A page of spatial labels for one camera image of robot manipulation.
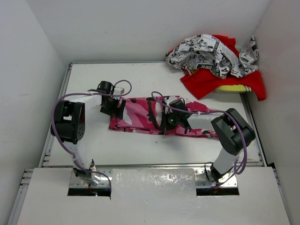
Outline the pink camouflage trousers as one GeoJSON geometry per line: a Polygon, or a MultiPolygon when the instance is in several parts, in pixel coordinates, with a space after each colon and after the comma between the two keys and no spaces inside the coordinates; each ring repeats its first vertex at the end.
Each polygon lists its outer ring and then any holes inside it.
{"type": "Polygon", "coordinates": [[[213,130],[211,122],[205,122],[205,117],[201,117],[198,128],[191,128],[185,131],[178,126],[171,131],[160,129],[163,105],[156,102],[153,98],[138,97],[126,98],[126,105],[123,118],[111,116],[109,129],[113,131],[141,133],[149,135],[171,135],[171,136],[190,136],[218,139],[217,133],[213,130]]]}

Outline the black white comic print trousers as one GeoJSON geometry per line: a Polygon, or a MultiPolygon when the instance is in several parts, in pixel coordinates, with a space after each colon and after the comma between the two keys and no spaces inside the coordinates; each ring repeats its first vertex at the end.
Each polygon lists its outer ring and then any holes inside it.
{"type": "Polygon", "coordinates": [[[176,69],[208,69],[214,76],[225,79],[228,74],[237,78],[258,70],[259,58],[255,37],[251,37],[238,55],[217,37],[207,34],[186,38],[167,54],[166,62],[176,69]]]}

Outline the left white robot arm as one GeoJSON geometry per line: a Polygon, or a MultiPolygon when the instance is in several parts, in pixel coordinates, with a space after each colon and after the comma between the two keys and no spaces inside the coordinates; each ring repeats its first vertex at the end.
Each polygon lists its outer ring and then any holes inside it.
{"type": "Polygon", "coordinates": [[[122,118],[127,95],[117,84],[101,81],[96,89],[86,93],[70,93],[59,98],[51,112],[51,134],[71,155],[73,171],[89,187],[96,187],[108,176],[96,169],[82,142],[85,134],[85,114],[99,106],[101,113],[122,118]]]}

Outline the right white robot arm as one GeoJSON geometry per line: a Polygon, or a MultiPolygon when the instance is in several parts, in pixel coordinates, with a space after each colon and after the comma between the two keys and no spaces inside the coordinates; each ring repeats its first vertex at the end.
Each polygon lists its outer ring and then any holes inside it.
{"type": "Polygon", "coordinates": [[[197,112],[188,110],[183,99],[165,100],[166,130],[181,126],[185,131],[213,131],[222,149],[206,174],[218,183],[232,169],[240,174],[247,163],[247,146],[256,138],[254,130],[234,108],[227,111],[197,112]]]}

